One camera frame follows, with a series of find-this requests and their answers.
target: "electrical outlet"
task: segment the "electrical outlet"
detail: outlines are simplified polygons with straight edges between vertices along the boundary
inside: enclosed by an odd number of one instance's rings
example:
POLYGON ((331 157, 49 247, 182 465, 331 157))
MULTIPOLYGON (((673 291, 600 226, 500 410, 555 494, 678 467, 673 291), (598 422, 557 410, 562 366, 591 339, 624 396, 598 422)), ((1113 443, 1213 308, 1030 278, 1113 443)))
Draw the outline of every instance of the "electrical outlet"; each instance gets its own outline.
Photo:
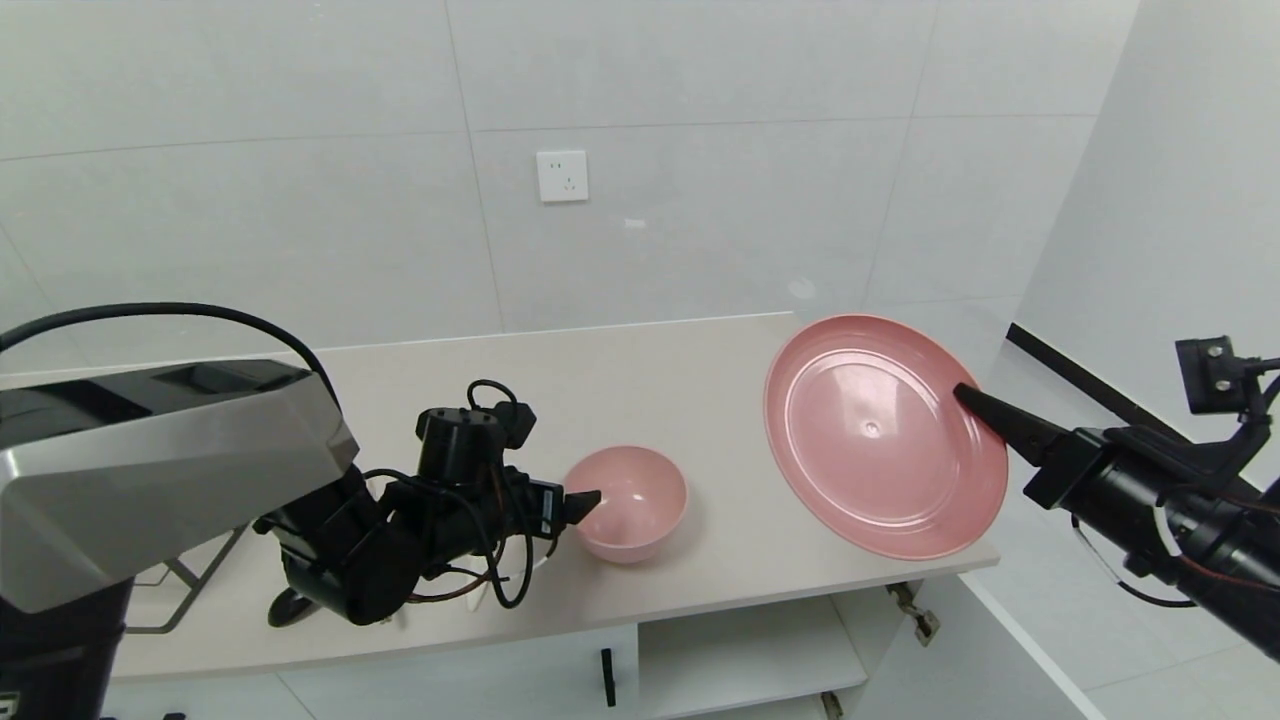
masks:
POLYGON ((538 192, 543 202, 586 200, 586 150, 539 152, 538 192))

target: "cabinet handle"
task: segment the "cabinet handle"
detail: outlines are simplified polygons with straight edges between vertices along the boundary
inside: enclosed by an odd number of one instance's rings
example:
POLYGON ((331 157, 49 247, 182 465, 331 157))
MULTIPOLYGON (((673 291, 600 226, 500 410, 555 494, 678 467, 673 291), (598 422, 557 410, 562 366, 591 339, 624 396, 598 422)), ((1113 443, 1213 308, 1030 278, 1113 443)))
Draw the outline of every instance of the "cabinet handle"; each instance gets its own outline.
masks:
POLYGON ((600 651, 600 670, 604 671, 604 702, 609 707, 617 707, 618 687, 613 682, 613 651, 609 648, 600 651))

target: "black wire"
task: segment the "black wire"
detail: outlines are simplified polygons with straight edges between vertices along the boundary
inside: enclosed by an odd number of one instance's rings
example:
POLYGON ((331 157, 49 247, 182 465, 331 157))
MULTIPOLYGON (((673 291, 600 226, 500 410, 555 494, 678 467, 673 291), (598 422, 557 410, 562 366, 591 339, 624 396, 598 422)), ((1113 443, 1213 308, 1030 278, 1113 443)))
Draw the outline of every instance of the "black wire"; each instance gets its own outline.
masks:
MULTIPOLYGON (((485 532, 484 529, 484 520, 480 518, 480 512, 475 509, 474 505, 471 505, 471 502, 467 498, 462 497, 461 495, 448 488, 431 487, 430 491, 458 503, 467 512, 467 515, 471 516, 471 523, 475 525, 476 534, 480 536, 480 546, 485 548, 484 557, 485 561, 489 564, 489 574, 492 575, 490 579, 493 580, 493 593, 498 598, 498 605, 502 605, 507 610, 511 610, 517 605, 520 605, 520 602, 525 600, 525 593, 529 592, 529 577, 531 575, 531 573, 526 570, 525 577, 520 582, 520 592, 516 594, 515 600, 509 600, 507 597, 507 593, 503 592, 502 589, 502 582, 498 579, 499 575, 498 561, 494 560, 493 551, 489 550, 493 546, 489 543, 489 533, 485 532)), ((531 552, 532 538, 526 536, 526 539, 529 541, 527 544, 530 546, 529 557, 532 559, 532 552, 531 552)))
POLYGON ((511 401, 512 409, 515 409, 515 406, 518 405, 518 402, 516 401, 516 393, 511 392, 509 387, 499 383, 498 380, 484 380, 484 379, 480 379, 480 380, 476 380, 476 382, 474 382, 474 383, 471 383, 471 384, 467 386, 467 404, 471 405, 472 410, 479 410, 480 409, 480 404, 476 402, 476 388, 477 387, 492 387, 493 389, 495 389, 495 391, 506 395, 507 400, 511 401))
POLYGON ((320 359, 316 357, 316 354, 312 352, 306 343, 289 334, 283 328, 256 315, 250 315, 248 313, 242 313, 239 310, 232 310, 230 307, 223 307, 220 305, 206 305, 204 302, 123 302, 119 305, 97 305, 93 307, 67 310, 65 313, 46 315, 38 320, 18 325, 9 332, 0 333, 0 352, 4 352, 19 342, 31 340, 49 331, 78 325, 81 323, 91 323, 95 320, 133 318, 140 315, 198 315, 205 318, 218 318, 220 320, 229 320, 232 323, 248 325, 255 331, 266 333, 289 346, 289 350, 297 352, 298 356, 307 364, 307 368, 316 375, 320 375, 320 382, 323 382, 325 389, 329 391, 329 396, 333 397, 334 405, 338 405, 338 393, 333 388, 333 382, 329 380, 329 373, 325 372, 324 365, 320 364, 320 359))
MULTIPOLYGON (((1106 565, 1106 560, 1102 559, 1102 553, 1100 553, 1098 550, 1093 547, 1093 543, 1089 542, 1089 538, 1085 537, 1084 530, 1080 528, 1080 519, 1076 518, 1074 512, 1071 514, 1071 529, 1074 529, 1075 533, 1080 537, 1080 539, 1084 541, 1084 544, 1089 546, 1089 550, 1093 552, 1093 555, 1098 557, 1098 561, 1106 565)), ((1111 570, 1111 574, 1115 575, 1115 570, 1111 570)), ((1115 578, 1116 578, 1116 584, 1120 585, 1120 589, 1148 605, 1155 605, 1157 607, 1170 607, 1170 609, 1197 607, 1197 605, 1189 600, 1165 600, 1162 597, 1149 596, 1139 591, 1138 588, 1130 585, 1129 583, 1121 580, 1119 575, 1115 575, 1115 578)))
POLYGON ((411 478, 407 473, 401 473, 399 470, 393 470, 390 468, 378 468, 376 470, 367 470, 365 473, 365 479, 372 478, 394 478, 402 483, 408 482, 411 478))
MULTIPOLYGON (((516 493, 511 489, 507 473, 498 470, 498 479, 502 480, 502 489, 507 492, 507 497, 516 509, 516 520, 520 521, 520 530, 525 534, 525 577, 520 579, 520 591, 516 593, 516 600, 512 603, 512 607, 515 607, 525 600, 525 594, 529 593, 529 583, 534 579, 534 536, 529 525, 529 516, 525 515, 525 507, 516 500, 516 493)), ((497 578, 498 570, 494 569, 493 574, 497 578)), ((498 589, 498 585, 499 583, 494 580, 494 591, 498 589)))

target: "pink plastic plate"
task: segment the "pink plastic plate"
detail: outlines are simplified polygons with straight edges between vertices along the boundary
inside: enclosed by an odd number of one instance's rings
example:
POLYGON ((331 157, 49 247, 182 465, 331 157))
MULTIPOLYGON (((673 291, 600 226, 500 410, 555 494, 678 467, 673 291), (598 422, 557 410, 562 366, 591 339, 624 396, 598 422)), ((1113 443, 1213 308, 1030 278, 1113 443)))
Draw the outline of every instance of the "pink plastic plate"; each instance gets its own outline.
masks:
POLYGON ((1005 443, 951 389, 977 386, 924 334, 838 315, 773 360, 764 416, 773 457, 801 502, 842 538, 929 560, 964 550, 1005 500, 1005 443))

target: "pink bowl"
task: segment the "pink bowl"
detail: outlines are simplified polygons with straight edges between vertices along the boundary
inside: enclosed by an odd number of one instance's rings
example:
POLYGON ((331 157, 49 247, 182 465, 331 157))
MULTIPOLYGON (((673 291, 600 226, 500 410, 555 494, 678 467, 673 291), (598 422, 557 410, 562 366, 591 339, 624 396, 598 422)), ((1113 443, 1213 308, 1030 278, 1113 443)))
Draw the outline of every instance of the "pink bowl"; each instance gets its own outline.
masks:
POLYGON ((689 505, 680 468, 644 447, 607 447, 564 477, 566 492, 600 491, 600 505, 576 527, 600 560, 631 564, 657 555, 689 505))

